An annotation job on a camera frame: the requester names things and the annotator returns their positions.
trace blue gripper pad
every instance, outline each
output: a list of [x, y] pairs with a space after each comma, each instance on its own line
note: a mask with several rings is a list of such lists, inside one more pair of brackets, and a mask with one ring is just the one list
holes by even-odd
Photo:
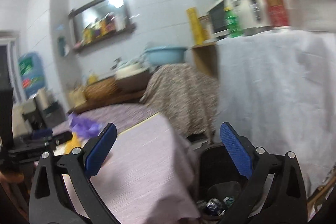
[[241, 145], [240, 141], [227, 124], [223, 123], [221, 125], [219, 134], [222, 143], [230, 154], [239, 174], [250, 179], [253, 172], [250, 155], [246, 152], [245, 148]]
[[85, 159], [84, 172], [87, 178], [98, 174], [101, 165], [117, 139], [116, 126], [111, 124], [111, 126], [108, 127], [106, 131], [102, 131], [98, 137], [100, 138], [99, 141]]
[[31, 138], [33, 140], [38, 140], [44, 137], [51, 137], [52, 135], [53, 135], [53, 130], [51, 128], [39, 129], [39, 130], [33, 131]]

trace purple plastic bag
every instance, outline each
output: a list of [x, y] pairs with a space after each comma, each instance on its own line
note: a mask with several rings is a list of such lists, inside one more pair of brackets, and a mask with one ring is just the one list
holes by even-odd
[[68, 119], [72, 132], [84, 139], [98, 136], [102, 129], [102, 124], [85, 117], [79, 117], [75, 113], [71, 113]]

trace brown bowl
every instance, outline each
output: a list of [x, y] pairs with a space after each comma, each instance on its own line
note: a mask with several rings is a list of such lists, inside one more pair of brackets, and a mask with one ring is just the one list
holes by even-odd
[[104, 100], [118, 92], [118, 86], [114, 76], [105, 78], [91, 85], [87, 85], [84, 94], [88, 100]]
[[151, 73], [149, 72], [149, 69], [147, 69], [137, 75], [117, 79], [116, 83], [123, 92], [131, 93], [139, 90], [145, 90], [150, 78]]

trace blue basin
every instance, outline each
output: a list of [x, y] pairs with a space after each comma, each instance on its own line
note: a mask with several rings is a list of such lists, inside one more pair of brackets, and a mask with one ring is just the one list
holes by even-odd
[[148, 61], [153, 66], [184, 63], [184, 52], [187, 47], [161, 46], [145, 49]]

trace wooden cabinet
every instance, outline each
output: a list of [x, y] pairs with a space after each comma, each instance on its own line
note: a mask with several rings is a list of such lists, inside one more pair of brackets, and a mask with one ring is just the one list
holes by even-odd
[[200, 72], [218, 79], [216, 42], [195, 45], [191, 50], [196, 68]]

